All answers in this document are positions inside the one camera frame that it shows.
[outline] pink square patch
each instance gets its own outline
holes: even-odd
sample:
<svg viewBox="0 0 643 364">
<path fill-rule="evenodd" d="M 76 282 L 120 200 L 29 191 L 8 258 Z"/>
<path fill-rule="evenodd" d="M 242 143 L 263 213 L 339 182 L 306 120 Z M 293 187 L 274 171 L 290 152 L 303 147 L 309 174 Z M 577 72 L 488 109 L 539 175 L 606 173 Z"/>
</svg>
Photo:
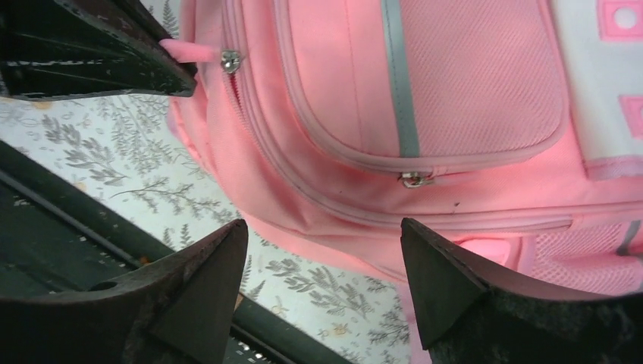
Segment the pink square patch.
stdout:
<svg viewBox="0 0 643 364">
<path fill-rule="evenodd" d="M 643 139 L 643 96 L 621 96 L 620 101 L 632 136 Z"/>
<path fill-rule="evenodd" d="M 643 0 L 598 0 L 601 39 L 643 41 Z"/>
</svg>

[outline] white circle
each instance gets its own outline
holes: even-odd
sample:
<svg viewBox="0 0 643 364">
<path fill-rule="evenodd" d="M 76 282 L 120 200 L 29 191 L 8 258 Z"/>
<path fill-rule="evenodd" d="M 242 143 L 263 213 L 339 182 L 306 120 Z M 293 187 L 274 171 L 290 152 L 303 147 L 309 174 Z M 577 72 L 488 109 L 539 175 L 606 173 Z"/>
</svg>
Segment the white circle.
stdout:
<svg viewBox="0 0 643 364">
<path fill-rule="evenodd" d="M 636 11 L 632 8 L 620 8 L 614 12 L 614 21 L 619 28 L 632 29 L 638 21 Z"/>
</svg>

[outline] pink backpack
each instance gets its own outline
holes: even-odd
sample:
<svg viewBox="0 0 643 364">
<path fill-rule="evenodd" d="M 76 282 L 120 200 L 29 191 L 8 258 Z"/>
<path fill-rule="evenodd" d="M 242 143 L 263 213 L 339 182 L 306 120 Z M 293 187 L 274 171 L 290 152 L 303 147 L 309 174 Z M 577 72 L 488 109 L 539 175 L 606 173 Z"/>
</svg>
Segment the pink backpack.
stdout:
<svg viewBox="0 0 643 364">
<path fill-rule="evenodd" d="M 643 0 L 183 0 L 190 153 L 264 238 L 404 282 L 413 217 L 527 275 L 643 282 Z"/>
</svg>

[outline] zipper pull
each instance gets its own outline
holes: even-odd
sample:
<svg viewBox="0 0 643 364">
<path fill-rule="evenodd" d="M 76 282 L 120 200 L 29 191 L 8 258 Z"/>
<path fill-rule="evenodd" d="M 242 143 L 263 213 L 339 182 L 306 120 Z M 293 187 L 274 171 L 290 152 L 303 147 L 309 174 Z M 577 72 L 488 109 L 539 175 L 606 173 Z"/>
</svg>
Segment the zipper pull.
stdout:
<svg viewBox="0 0 643 364">
<path fill-rule="evenodd" d="M 420 188 L 423 186 L 452 186 L 462 184 L 474 178 L 474 173 L 453 173 L 434 176 L 433 174 L 421 174 L 419 172 L 402 173 L 400 180 L 406 188 Z"/>
<path fill-rule="evenodd" d="M 234 74 L 241 67 L 241 54 L 230 49 L 221 52 L 221 68 L 226 74 Z"/>
</svg>

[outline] table surface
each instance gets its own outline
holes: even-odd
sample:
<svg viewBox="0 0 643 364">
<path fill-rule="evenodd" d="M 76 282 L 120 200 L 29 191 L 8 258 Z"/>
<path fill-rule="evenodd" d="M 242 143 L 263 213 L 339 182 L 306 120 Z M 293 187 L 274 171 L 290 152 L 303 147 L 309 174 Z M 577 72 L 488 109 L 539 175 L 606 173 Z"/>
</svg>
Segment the table surface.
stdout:
<svg viewBox="0 0 643 364">
<path fill-rule="evenodd" d="M 171 32 L 178 2 L 143 1 Z M 170 134 L 166 108 L 165 97 L 145 95 L 2 99 L 0 139 L 181 249 L 238 213 Z M 347 285 L 364 302 L 353 302 Z M 251 232 L 241 290 L 351 362 L 409 362 L 408 328 L 389 283 L 306 261 Z"/>
</svg>

